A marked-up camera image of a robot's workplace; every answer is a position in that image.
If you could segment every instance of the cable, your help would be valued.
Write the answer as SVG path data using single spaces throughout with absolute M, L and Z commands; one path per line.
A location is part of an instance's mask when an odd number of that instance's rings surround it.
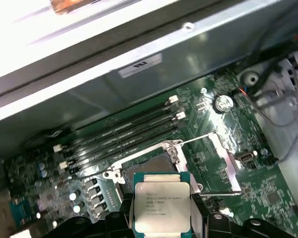
M 278 29 L 278 25 L 282 24 L 286 17 L 289 16 L 296 8 L 298 8 L 298 0 L 290 7 L 287 7 L 285 11 L 277 15 L 277 17 L 275 17 L 267 25 L 267 27 L 260 34 L 260 37 L 258 38 L 254 46 L 254 49 L 251 51 L 250 55 L 237 67 L 237 73 L 243 71 L 244 69 L 250 67 L 258 61 L 261 49 L 267 41 L 267 39 L 269 39 L 269 36 L 273 35 L 276 32 L 276 30 Z
M 288 160 L 288 158 L 292 155 L 292 153 L 293 153 L 293 151 L 294 151 L 294 148 L 295 148 L 297 142 L 298 142 L 298 134 L 297 134 L 297 136 L 294 138 L 294 141 L 292 142 L 292 144 L 291 144 L 291 146 L 290 146 L 288 152 L 286 153 L 286 155 L 285 155 L 281 160 L 279 160 L 278 163 L 280 163 L 280 162 L 284 162 L 284 161 Z
M 298 113 L 295 112 L 295 116 L 294 119 L 292 119 L 290 122 L 286 123 L 286 124 L 276 124 L 275 122 L 273 122 L 268 116 L 266 116 L 261 110 L 260 108 L 251 101 L 251 99 L 249 98 L 249 96 L 244 92 L 244 90 L 239 89 L 241 91 L 241 93 L 245 96 L 245 98 L 247 99 L 247 101 L 250 103 L 250 105 L 252 105 L 252 107 L 254 108 L 254 110 L 265 120 L 267 120 L 270 124 L 272 124 L 275 127 L 287 127 L 291 124 L 293 124 L 294 122 L 297 121 L 297 117 L 298 117 Z
M 267 82 L 269 76 L 274 71 L 276 66 L 280 61 L 282 61 L 284 58 L 286 58 L 289 54 L 296 51 L 298 49 L 298 39 L 294 41 L 292 45 L 290 45 L 282 54 L 275 57 L 269 64 L 269 66 L 264 70 L 264 72 L 259 76 L 257 82 L 249 88 L 247 95 L 249 97 L 252 97 L 255 95 Z

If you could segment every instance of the motherboard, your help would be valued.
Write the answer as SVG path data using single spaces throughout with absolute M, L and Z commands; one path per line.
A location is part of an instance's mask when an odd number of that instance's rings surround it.
M 4 164 L 20 229 L 118 211 L 136 172 L 189 171 L 191 192 L 237 224 L 267 220 L 298 237 L 296 204 L 254 112 L 221 70 Z

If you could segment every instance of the ram slot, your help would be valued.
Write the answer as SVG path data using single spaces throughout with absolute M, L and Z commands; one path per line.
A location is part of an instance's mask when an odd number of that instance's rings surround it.
M 83 146 L 78 148 L 76 152 L 70 155 L 68 158 L 69 160 L 79 159 L 79 157 L 82 155 L 88 155 L 90 153 L 93 153 L 95 150 L 102 149 L 102 147 L 110 147 L 113 143 L 121 142 L 122 140 L 126 140 L 133 136 L 137 136 L 138 134 L 149 131 L 150 129 L 155 128 L 156 126 L 161 126 L 165 122 L 171 122 L 172 118 L 173 115 L 164 116 L 162 118 L 157 118 L 154 121 L 148 121 L 146 124 L 141 124 L 132 129 L 129 128 L 129 130 L 124 130 L 123 133 L 113 134 L 111 137 L 108 137 L 107 139 L 97 141 L 97 143 L 92 143 L 89 146 Z
M 97 155 L 96 158 L 90 157 L 90 159 L 92 159 L 92 160 L 87 162 L 86 164 L 80 165 L 78 167 L 70 168 L 70 174 L 75 174 L 81 170 L 87 169 L 91 166 L 94 166 L 94 165 L 96 165 L 100 162 L 106 161 L 106 160 L 114 161 L 121 157 L 128 156 L 129 154 L 136 153 L 138 150 L 143 149 L 142 146 L 148 144 L 148 141 L 154 140 L 156 138 L 159 138 L 159 137 L 167 135 L 167 134 L 170 134 L 170 133 L 174 132 L 175 130 L 177 130 L 178 127 L 176 126 L 176 124 L 177 123 L 175 122 L 173 126 L 168 127 L 163 131 L 160 130 L 157 133 L 152 133 L 151 136 L 145 137 L 145 138 L 143 138 L 143 140 L 137 141 L 137 143 L 131 143 L 124 147 L 117 147 L 117 149 L 116 149 L 117 151 L 115 151 L 115 152 L 112 152 L 109 154 Z
M 83 160 L 90 158 L 91 156 L 94 156 L 95 153 L 99 153 L 102 151 L 110 151 L 111 148 L 117 148 L 117 145 L 124 145 L 125 143 L 128 143 L 130 141 L 137 142 L 138 140 L 142 139 L 146 134 L 155 133 L 160 128 L 164 128 L 170 124 L 172 124 L 170 118 L 166 118 L 152 125 L 144 125 L 143 130 L 133 130 L 134 133 L 128 135 L 123 139 L 119 139 L 119 137 L 116 137 L 116 140 L 110 144 L 108 144 L 110 141 L 106 141 L 105 143 L 103 143 L 103 145 L 106 145 L 105 147 L 102 147 L 100 145 L 98 147 L 88 148 L 87 151 L 82 151 L 82 155 L 80 155 L 79 157 L 69 159 L 68 164 L 73 165 L 79 163 Z
M 160 105 L 150 108 L 144 112 L 141 112 L 134 116 L 123 119 L 113 126 L 109 126 L 107 128 L 101 129 L 101 130 L 93 133 L 90 136 L 87 136 L 85 138 L 78 139 L 78 140 L 75 140 L 74 142 L 71 142 L 71 144 L 68 145 L 68 150 L 72 150 L 77 147 L 88 144 L 90 142 L 93 142 L 95 139 L 103 138 L 108 134 L 109 131 L 119 131 L 121 129 L 135 126 L 138 123 L 142 123 L 142 120 L 146 121 L 146 118 L 148 116 L 154 117 L 152 115 L 154 115 L 156 113 L 166 114 L 166 111 L 167 111 L 167 113 L 169 113 L 170 106 L 171 105 L 166 106 L 165 104 L 160 104 Z
M 97 138 L 93 142 L 90 142 L 84 146 L 78 147 L 71 152 L 68 152 L 67 150 L 67 152 L 64 153 L 64 157 L 70 157 L 70 159 L 78 157 L 79 154 L 81 154 L 83 151 L 86 151 L 90 147 L 98 147 L 100 144 L 104 144 L 104 143 L 106 144 L 108 143 L 108 141 L 111 141 L 111 140 L 115 141 L 117 137 L 120 137 L 121 135 L 125 136 L 128 134 L 132 134 L 133 132 L 141 129 L 144 126 L 148 127 L 148 124 L 151 125 L 153 123 L 158 123 L 159 121 L 164 119 L 170 120 L 171 118 L 173 118 L 173 115 L 170 115 L 170 114 L 157 115 L 153 118 L 143 121 L 142 123 L 136 124 L 135 127 L 132 127 L 132 128 L 127 127 L 121 131 L 109 131 L 106 133 L 106 136 L 104 137 L 97 136 Z

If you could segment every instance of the sticker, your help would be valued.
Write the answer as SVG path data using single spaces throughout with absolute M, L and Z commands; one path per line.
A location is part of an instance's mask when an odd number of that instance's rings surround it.
M 151 56 L 147 59 L 144 59 L 142 61 L 139 61 L 127 68 L 124 68 L 124 69 L 118 71 L 118 73 L 120 74 L 120 76 L 122 78 L 127 78 L 135 73 L 138 73 L 138 72 L 143 71 L 147 68 L 155 66 L 161 62 L 162 62 L 162 54 L 160 53 L 155 56 Z

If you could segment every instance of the white label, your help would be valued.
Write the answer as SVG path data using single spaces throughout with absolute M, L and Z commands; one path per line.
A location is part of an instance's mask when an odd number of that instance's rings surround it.
M 190 185 L 186 182 L 139 182 L 135 186 L 135 229 L 140 233 L 190 230 Z
M 135 73 L 143 71 L 143 70 L 150 68 L 154 65 L 157 65 L 161 62 L 162 62 L 162 54 L 160 53 L 155 56 L 151 56 L 147 59 L 144 59 L 142 61 L 139 61 L 127 68 L 124 68 L 124 69 L 118 71 L 118 73 L 120 74 L 120 76 L 122 78 L 127 78 Z

